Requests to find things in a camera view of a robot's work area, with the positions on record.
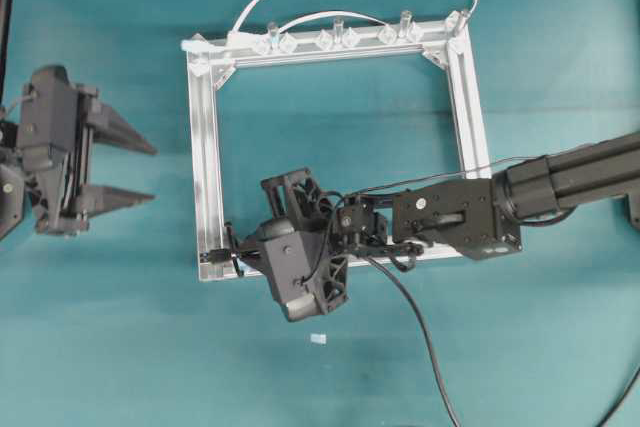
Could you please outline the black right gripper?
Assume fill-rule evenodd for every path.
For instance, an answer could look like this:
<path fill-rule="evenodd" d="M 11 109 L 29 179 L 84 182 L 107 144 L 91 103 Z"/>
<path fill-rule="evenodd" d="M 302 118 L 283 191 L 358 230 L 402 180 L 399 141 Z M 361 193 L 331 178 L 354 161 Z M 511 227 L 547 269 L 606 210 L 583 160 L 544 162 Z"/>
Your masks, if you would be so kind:
<path fill-rule="evenodd" d="M 332 204 L 321 196 L 321 189 L 307 168 L 264 179 L 261 181 L 261 188 L 266 194 L 272 212 L 272 218 L 269 220 L 287 218 L 296 230 L 322 235 L 322 246 L 313 279 L 322 282 L 328 312 L 336 310 L 347 301 L 348 260 L 345 256 L 331 254 L 327 246 L 325 234 L 333 210 Z M 247 265 L 260 272 L 256 231 L 247 237 Z"/>

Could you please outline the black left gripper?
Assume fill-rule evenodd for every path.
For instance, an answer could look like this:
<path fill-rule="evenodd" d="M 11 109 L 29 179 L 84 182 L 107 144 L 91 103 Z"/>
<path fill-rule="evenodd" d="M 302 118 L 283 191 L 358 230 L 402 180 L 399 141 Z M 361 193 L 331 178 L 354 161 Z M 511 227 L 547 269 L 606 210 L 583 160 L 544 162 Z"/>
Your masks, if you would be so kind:
<path fill-rule="evenodd" d="M 74 236 L 90 219 L 155 199 L 154 195 L 90 183 L 94 142 L 155 155 L 156 148 L 95 91 L 71 84 L 79 93 L 76 142 L 62 163 L 29 172 L 29 198 L 41 235 Z"/>

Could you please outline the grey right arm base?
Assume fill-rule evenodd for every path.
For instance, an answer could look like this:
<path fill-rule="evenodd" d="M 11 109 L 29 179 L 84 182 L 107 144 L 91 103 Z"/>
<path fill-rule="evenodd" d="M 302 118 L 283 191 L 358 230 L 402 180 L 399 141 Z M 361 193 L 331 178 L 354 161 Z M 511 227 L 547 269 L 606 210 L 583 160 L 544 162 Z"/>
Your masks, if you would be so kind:
<path fill-rule="evenodd" d="M 624 200 L 625 212 L 630 225 L 640 230 L 640 194 L 633 193 L 625 196 Z"/>

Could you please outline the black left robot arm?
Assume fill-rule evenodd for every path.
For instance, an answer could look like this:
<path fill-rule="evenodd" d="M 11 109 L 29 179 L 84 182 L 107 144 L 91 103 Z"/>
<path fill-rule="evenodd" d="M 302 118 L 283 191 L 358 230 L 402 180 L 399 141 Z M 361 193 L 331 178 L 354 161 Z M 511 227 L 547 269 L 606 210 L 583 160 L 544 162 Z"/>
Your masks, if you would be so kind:
<path fill-rule="evenodd" d="M 29 199 L 39 234 L 76 235 L 89 219 L 150 201 L 151 195 L 89 183 L 91 147 L 102 143 L 154 155 L 156 149 L 98 90 L 66 79 L 34 79 L 17 101 L 18 123 L 1 110 L 1 235 L 22 220 Z"/>

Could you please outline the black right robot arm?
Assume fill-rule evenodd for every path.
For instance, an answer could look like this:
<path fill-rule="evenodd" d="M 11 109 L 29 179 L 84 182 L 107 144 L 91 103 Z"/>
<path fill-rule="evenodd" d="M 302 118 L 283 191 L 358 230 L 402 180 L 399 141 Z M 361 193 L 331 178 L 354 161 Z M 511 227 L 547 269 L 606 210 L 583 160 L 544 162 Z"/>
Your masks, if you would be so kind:
<path fill-rule="evenodd" d="M 523 227 L 639 188 L 639 137 L 629 134 L 515 164 L 488 178 L 454 178 L 391 192 L 319 189 L 308 170 L 262 182 L 271 218 L 234 254 L 268 280 L 286 318 L 325 315 L 347 298 L 352 257 L 408 271 L 436 244 L 482 260 L 516 252 Z"/>

